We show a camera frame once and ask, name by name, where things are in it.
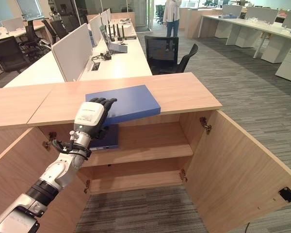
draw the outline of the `person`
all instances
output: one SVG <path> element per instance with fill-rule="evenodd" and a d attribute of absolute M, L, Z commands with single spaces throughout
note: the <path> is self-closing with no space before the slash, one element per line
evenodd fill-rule
<path fill-rule="evenodd" d="M 171 37 L 173 30 L 173 37 L 178 37 L 180 12 L 179 7 L 182 0 L 167 0 L 164 10 L 163 23 L 167 25 L 167 37 Z M 169 51 L 169 43 L 166 44 L 166 51 Z"/>

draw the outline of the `floor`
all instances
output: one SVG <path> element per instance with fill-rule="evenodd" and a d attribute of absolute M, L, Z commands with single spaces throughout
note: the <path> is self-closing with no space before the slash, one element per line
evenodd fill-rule
<path fill-rule="evenodd" d="M 165 36 L 166 28 L 155 25 L 153 32 L 147 33 L 150 34 Z M 145 52 L 144 34 L 138 37 Z M 190 59 L 186 71 L 198 77 L 222 103 L 225 113 L 291 168 L 291 82 L 275 76 L 279 64 L 253 59 L 254 49 L 227 47 L 225 39 L 188 39 L 184 31 L 179 31 L 178 62 L 193 43 L 199 46 L 199 52 Z M 245 227 L 231 233 L 243 233 Z M 206 233 L 207 230 L 180 185 L 93 195 L 75 232 Z M 291 203 L 252 221 L 247 233 L 291 233 Z"/>

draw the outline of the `white shirt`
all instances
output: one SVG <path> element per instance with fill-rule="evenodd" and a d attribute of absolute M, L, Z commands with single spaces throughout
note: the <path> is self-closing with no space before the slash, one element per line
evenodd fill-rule
<path fill-rule="evenodd" d="M 163 22 L 172 22 L 180 19 L 179 7 L 182 0 L 167 0 L 163 16 Z"/>

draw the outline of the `label on robot arm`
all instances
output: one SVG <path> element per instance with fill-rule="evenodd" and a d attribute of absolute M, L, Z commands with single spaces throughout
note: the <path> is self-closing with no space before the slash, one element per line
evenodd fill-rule
<path fill-rule="evenodd" d="M 75 124 L 84 126 L 96 126 L 104 112 L 100 103 L 84 102 L 74 120 Z"/>

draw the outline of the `cabinet hinge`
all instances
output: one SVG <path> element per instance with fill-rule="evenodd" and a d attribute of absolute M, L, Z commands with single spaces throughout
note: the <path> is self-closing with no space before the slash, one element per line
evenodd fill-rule
<path fill-rule="evenodd" d="M 185 174 L 185 170 L 184 169 L 181 169 L 181 171 L 179 172 L 179 175 L 180 175 L 180 179 L 184 182 L 187 182 L 188 181 L 188 178 L 186 177 L 186 174 Z"/>
<path fill-rule="evenodd" d="M 84 189 L 84 193 L 87 193 L 87 190 L 89 189 L 89 185 L 91 184 L 91 180 L 87 180 L 86 181 L 86 186 L 85 186 L 85 189 Z"/>
<path fill-rule="evenodd" d="M 212 129 L 212 126 L 211 126 L 211 125 L 207 125 L 207 118 L 205 118 L 205 117 L 203 116 L 203 117 L 201 117 L 201 118 L 199 119 L 199 121 L 200 121 L 201 125 L 205 128 L 206 133 L 209 134 L 210 131 L 211 131 L 211 129 Z"/>
<path fill-rule="evenodd" d="M 42 146 L 43 146 L 45 149 L 47 149 L 47 151 L 50 150 L 50 146 L 51 146 L 51 144 L 52 144 L 52 141 L 53 141 L 54 139 L 56 139 L 56 136 L 57 136 L 57 133 L 56 133 L 56 132 L 49 132 L 49 134 L 48 134 L 48 141 L 47 141 L 47 142 L 46 142 L 46 141 L 42 142 Z"/>
<path fill-rule="evenodd" d="M 291 189 L 289 187 L 284 187 L 278 193 L 286 202 L 291 202 Z"/>

